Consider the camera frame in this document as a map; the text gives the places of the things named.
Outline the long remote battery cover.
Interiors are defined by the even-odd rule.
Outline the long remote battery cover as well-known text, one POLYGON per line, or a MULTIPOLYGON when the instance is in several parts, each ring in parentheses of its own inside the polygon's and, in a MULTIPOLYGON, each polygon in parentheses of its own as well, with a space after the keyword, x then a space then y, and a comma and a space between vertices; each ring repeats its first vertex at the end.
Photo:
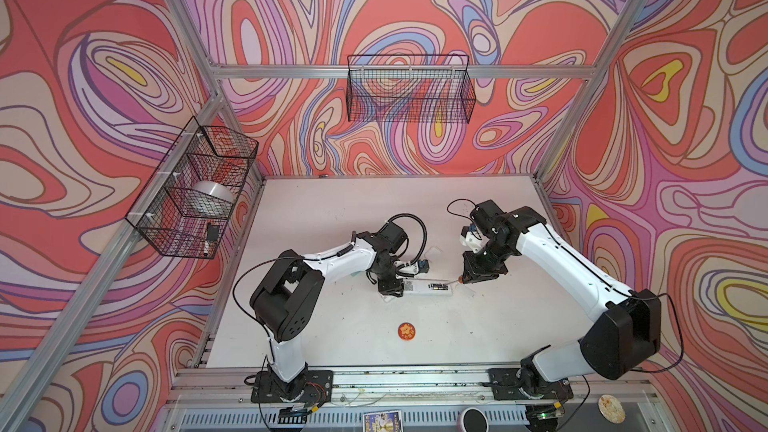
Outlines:
POLYGON ((469 298, 473 298, 476 295, 476 292, 466 285, 458 286, 457 290, 469 298))

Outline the long white remote control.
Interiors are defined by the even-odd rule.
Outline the long white remote control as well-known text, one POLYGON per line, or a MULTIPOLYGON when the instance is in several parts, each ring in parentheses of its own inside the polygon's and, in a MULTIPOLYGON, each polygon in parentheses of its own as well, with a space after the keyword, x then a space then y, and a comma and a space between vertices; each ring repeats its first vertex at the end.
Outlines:
POLYGON ((445 281, 404 279, 405 296, 443 297, 452 295, 452 284, 445 281))

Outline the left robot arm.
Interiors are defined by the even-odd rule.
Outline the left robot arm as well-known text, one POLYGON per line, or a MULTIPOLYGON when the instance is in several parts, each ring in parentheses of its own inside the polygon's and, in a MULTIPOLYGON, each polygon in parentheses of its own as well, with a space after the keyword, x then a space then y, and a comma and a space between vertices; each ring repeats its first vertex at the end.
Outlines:
POLYGON ((375 232, 353 232, 344 245, 306 255, 288 249, 267 260, 269 270, 252 292, 249 306, 239 307, 262 327, 269 345, 262 369, 245 379, 252 388, 251 401, 328 402, 333 372, 312 375, 301 342, 323 287, 363 273, 380 296, 401 298, 406 281, 429 270, 422 257, 427 238, 421 218, 398 213, 375 232))

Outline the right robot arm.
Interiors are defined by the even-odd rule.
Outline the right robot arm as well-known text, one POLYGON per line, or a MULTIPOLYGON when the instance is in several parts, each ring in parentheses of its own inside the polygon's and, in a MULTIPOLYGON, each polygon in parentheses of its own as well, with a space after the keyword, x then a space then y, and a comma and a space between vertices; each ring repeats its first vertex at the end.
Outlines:
POLYGON ((580 338, 544 346, 521 360, 505 388, 528 399, 574 376, 596 374, 617 380, 639 372, 661 349, 662 308, 669 307, 676 329, 682 327, 670 294, 636 291, 602 271, 569 245, 529 206, 503 211, 494 201, 474 204, 462 230, 464 285, 507 274, 511 257, 526 257, 543 269, 582 308, 591 322, 580 338))

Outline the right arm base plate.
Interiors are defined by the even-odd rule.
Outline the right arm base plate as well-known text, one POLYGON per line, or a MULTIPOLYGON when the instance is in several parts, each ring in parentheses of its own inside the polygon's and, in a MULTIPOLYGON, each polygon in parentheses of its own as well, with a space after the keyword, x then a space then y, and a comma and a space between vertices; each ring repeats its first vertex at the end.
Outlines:
POLYGON ((565 379, 546 382, 526 367, 491 368, 484 386, 491 389, 494 399, 498 401, 568 401, 574 397, 565 379))

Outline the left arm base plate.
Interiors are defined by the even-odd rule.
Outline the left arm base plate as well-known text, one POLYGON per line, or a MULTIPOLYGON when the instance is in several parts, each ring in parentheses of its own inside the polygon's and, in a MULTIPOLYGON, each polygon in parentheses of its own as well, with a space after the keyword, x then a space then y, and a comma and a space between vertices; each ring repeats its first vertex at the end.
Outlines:
POLYGON ((324 404, 332 399, 334 372, 329 369, 308 369, 285 382, 271 369, 249 376, 254 404, 305 403, 324 404))

